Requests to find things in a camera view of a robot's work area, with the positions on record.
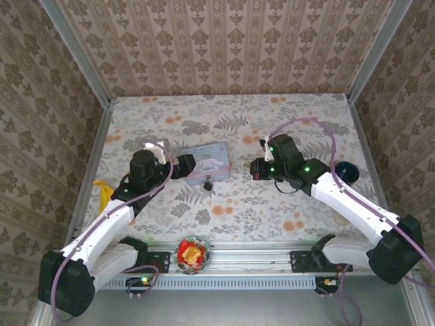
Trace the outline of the yellow candy wrapper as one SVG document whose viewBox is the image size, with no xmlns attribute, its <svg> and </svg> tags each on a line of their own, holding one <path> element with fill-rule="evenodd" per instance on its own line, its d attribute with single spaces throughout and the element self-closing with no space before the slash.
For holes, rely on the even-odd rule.
<svg viewBox="0 0 435 326">
<path fill-rule="evenodd" d="M 202 252 L 198 247 L 188 247 L 183 253 L 182 257 L 187 264 L 195 264 L 198 258 L 202 257 Z"/>
</svg>

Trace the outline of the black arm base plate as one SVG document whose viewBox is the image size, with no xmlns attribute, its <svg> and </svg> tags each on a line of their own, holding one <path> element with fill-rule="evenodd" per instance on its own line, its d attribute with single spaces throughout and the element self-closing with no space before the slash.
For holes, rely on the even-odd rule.
<svg viewBox="0 0 435 326">
<path fill-rule="evenodd" d="M 129 236 L 123 238 L 120 244 L 129 245 L 137 251 L 135 264 L 128 268 L 133 269 L 132 273 L 154 273 L 150 266 L 156 267 L 161 274 L 169 272 L 171 254 L 168 251 L 150 251 L 146 242 Z"/>
<path fill-rule="evenodd" d="M 333 273 L 342 271 L 346 264 L 331 263 L 323 254 L 325 244 L 335 238 L 327 234 L 318 240 L 308 251 L 290 251 L 290 263 L 293 273 Z"/>
</svg>

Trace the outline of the aluminium mounting rail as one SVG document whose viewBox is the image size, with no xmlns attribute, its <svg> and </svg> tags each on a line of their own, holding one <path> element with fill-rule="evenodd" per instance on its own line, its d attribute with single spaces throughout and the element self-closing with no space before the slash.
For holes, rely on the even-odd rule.
<svg viewBox="0 0 435 326">
<path fill-rule="evenodd" d="M 289 274 L 290 252 L 308 251 L 305 241 L 209 241 L 211 260 L 200 275 Z"/>
</svg>

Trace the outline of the red candy wrapper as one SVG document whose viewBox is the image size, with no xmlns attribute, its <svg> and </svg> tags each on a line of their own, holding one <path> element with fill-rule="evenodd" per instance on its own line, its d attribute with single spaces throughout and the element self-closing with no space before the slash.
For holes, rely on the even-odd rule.
<svg viewBox="0 0 435 326">
<path fill-rule="evenodd" d="M 178 254 L 177 254 L 177 258 L 178 258 L 178 260 L 179 261 L 182 261 L 182 262 L 184 262 L 184 263 L 186 263 L 185 261 L 184 261 L 184 259 L 183 259 L 183 257 L 182 257 L 182 253 L 188 248 L 188 247 L 192 247 L 192 246 L 195 246 L 195 247 L 198 247 L 200 250 L 201 250 L 201 252 L 202 252 L 202 257 L 201 258 L 198 258 L 198 260 L 196 261 L 196 263 L 195 264 L 201 264 L 202 262 L 203 262 L 203 260 L 204 260 L 204 256 L 205 256 L 205 250 L 204 250 L 204 247 L 203 246 L 201 246 L 201 245 L 199 245 L 199 244 L 196 244 L 194 241 L 189 241 L 189 240 L 187 240 L 187 239 L 184 239 L 182 242 L 181 242 L 181 244 L 178 246 Z"/>
</svg>

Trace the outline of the patterned bowl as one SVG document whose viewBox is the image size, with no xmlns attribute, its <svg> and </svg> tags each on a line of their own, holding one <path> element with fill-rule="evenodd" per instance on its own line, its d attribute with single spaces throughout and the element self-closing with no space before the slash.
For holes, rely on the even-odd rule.
<svg viewBox="0 0 435 326">
<path fill-rule="evenodd" d="M 181 242 L 187 239 L 189 241 L 194 241 L 196 244 L 201 245 L 204 247 L 205 250 L 205 256 L 204 256 L 204 260 L 201 264 L 194 264 L 193 266 L 190 266 L 182 261 L 179 261 L 177 258 L 177 254 L 178 254 L 178 246 L 181 244 Z M 209 244 L 204 241 L 202 238 L 199 238 L 198 236 L 189 236 L 187 238 L 184 238 L 177 246 L 175 252 L 174 252 L 174 256 L 173 256 L 173 261 L 175 264 L 175 267 L 182 273 L 182 274 L 186 274 L 189 276 L 193 276 L 193 275 L 197 275 L 201 272 L 203 272 L 208 265 L 210 264 L 211 261 L 211 247 L 209 246 Z"/>
</svg>

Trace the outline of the dark blue cup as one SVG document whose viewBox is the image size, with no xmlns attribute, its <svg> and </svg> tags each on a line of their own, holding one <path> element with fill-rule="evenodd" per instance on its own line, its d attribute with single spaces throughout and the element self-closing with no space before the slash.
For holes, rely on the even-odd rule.
<svg viewBox="0 0 435 326">
<path fill-rule="evenodd" d="M 334 168 L 337 176 L 348 186 L 352 186 L 360 178 L 360 170 L 351 162 L 339 162 Z"/>
</svg>

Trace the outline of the small black controller board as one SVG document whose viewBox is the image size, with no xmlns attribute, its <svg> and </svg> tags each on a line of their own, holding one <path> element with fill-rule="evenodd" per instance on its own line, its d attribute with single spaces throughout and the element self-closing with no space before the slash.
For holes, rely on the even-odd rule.
<svg viewBox="0 0 435 326">
<path fill-rule="evenodd" d="M 332 295 L 340 287 L 340 281 L 337 277 L 315 277 L 315 292 L 320 295 Z"/>
<path fill-rule="evenodd" d="M 142 296 L 152 285 L 153 276 L 130 277 L 126 279 L 126 292 L 130 295 Z"/>
</svg>

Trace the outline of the floral patterned tablecloth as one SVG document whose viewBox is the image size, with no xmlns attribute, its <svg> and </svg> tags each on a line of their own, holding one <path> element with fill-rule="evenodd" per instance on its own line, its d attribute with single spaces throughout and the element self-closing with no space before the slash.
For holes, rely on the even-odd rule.
<svg viewBox="0 0 435 326">
<path fill-rule="evenodd" d="M 276 129 L 290 135 L 306 158 L 354 163 L 355 188 L 376 200 L 344 94 L 274 94 L 124 97 L 116 100 L 97 179 L 117 186 L 145 141 L 167 139 L 174 156 L 185 148 L 225 143 L 230 177 L 211 192 L 185 179 L 165 188 L 117 235 L 144 241 L 316 241 L 326 234 L 361 238 L 341 226 L 324 203 L 286 183 L 254 181 L 250 162 L 262 156 L 259 140 Z M 331 144 L 337 144 L 332 154 Z"/>
</svg>

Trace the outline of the aluminium frame post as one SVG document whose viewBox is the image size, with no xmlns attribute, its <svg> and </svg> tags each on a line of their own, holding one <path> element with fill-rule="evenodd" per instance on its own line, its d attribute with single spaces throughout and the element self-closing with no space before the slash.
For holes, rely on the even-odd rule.
<svg viewBox="0 0 435 326">
<path fill-rule="evenodd" d="M 103 109 L 108 108 L 111 96 L 103 85 L 89 55 L 87 55 L 84 45 L 79 40 L 78 34 L 74 31 L 65 10 L 57 0 L 39 0 L 39 2 L 86 78 L 100 105 Z"/>
<path fill-rule="evenodd" d="M 385 53 L 392 37 L 405 17 L 413 0 L 394 0 L 382 25 L 371 43 L 370 49 L 365 56 L 360 68 L 347 91 L 347 100 L 354 103 L 361 95 L 362 90 L 373 74 L 382 55 Z"/>
</svg>

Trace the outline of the aluminium side rail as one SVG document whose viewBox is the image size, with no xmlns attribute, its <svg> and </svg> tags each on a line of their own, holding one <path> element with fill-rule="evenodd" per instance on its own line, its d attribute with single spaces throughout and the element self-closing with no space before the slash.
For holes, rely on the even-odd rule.
<svg viewBox="0 0 435 326">
<path fill-rule="evenodd" d="M 376 198 L 376 200 L 371 200 L 361 195 L 356 188 L 347 187 L 346 192 L 362 206 L 349 219 L 365 235 L 370 245 L 375 247 L 383 237 L 382 232 L 385 231 L 386 235 L 398 224 L 396 219 L 398 215 L 389 210 L 356 106 L 353 103 L 349 103 L 349 110 L 364 155 L 366 170 L 370 175 L 371 187 L 375 192 Z"/>
<path fill-rule="evenodd" d="M 103 110 L 99 127 L 95 135 L 94 144 L 90 152 L 86 171 L 84 173 L 84 178 L 82 180 L 77 201 L 75 203 L 75 208 L 71 216 L 69 229 L 65 239 L 65 245 L 68 245 L 71 241 L 73 241 L 75 237 L 74 234 L 78 230 L 81 230 L 83 220 L 86 217 L 88 203 L 92 193 L 93 181 L 98 171 L 101 154 L 103 152 L 107 133 L 111 124 L 111 117 L 113 115 L 115 105 L 116 101 L 112 100 L 107 108 Z"/>
</svg>

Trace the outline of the yellow banana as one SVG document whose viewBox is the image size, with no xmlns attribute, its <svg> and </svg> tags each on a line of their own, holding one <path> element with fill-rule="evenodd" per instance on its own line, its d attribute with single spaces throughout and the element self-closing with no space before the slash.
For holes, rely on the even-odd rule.
<svg viewBox="0 0 435 326">
<path fill-rule="evenodd" d="M 99 214 L 101 214 L 108 202 L 111 200 L 111 196 L 114 193 L 114 188 L 103 180 L 95 180 L 93 181 L 93 185 L 98 186 L 100 189 Z"/>
</svg>

